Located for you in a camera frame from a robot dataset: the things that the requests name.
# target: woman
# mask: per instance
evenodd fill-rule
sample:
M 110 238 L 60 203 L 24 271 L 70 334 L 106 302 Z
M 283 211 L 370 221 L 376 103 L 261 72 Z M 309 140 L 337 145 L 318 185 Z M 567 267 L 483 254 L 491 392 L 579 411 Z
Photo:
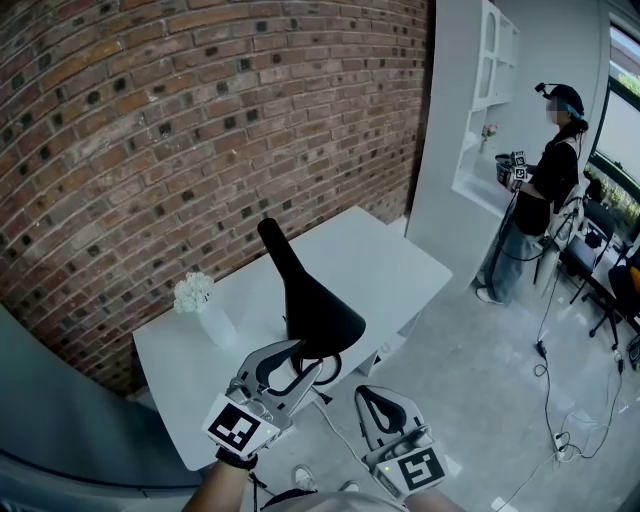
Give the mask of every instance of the woman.
M 505 222 L 484 276 L 478 276 L 483 288 L 476 295 L 491 304 L 511 302 L 522 260 L 535 256 L 534 244 L 549 226 L 551 209 L 558 213 L 578 184 L 578 148 L 589 129 L 582 100 L 568 85 L 556 86 L 545 97 L 547 114 L 560 131 L 546 145 L 534 177 L 520 187 L 513 214 Z

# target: small plant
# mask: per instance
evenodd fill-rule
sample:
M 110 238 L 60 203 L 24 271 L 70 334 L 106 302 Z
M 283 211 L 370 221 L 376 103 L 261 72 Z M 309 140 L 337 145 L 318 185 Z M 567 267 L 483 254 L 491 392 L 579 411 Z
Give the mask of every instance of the small plant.
M 213 278 L 202 272 L 188 272 L 173 289 L 173 307 L 178 313 L 201 313 L 211 296 Z
M 491 137 L 498 133 L 497 124 L 485 124 L 482 127 L 482 140 L 487 142 Z

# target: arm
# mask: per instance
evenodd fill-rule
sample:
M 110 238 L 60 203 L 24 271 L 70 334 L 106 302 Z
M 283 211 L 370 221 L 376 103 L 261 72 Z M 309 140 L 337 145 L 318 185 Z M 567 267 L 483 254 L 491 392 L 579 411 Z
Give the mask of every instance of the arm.
M 535 185 L 533 185 L 532 183 L 523 183 L 520 187 L 520 192 L 524 192 L 525 194 L 529 194 L 530 196 L 537 197 L 538 199 L 544 199 L 545 201 L 547 200 L 546 197 L 538 192 L 538 189 L 536 189 Z
M 239 512 L 249 471 L 218 461 L 183 512 Z
M 412 494 L 404 504 L 411 512 L 465 512 L 437 489 Z

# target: power strip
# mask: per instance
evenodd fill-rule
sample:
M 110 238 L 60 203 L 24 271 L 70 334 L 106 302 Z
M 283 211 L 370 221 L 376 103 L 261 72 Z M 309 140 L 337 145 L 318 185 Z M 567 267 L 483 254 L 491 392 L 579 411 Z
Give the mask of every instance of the power strip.
M 556 445 L 556 460 L 564 460 L 564 445 L 562 444 L 562 434 L 553 434 L 553 442 Z

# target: window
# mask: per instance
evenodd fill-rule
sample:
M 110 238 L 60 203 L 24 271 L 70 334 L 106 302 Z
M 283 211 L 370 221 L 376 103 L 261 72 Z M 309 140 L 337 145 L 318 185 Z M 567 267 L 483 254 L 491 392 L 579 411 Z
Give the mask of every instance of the window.
M 609 90 L 585 175 L 628 239 L 640 228 L 640 44 L 613 26 L 610 35 Z
M 640 111 L 609 92 L 596 151 L 640 184 Z
M 640 97 L 640 44 L 611 27 L 609 75 Z

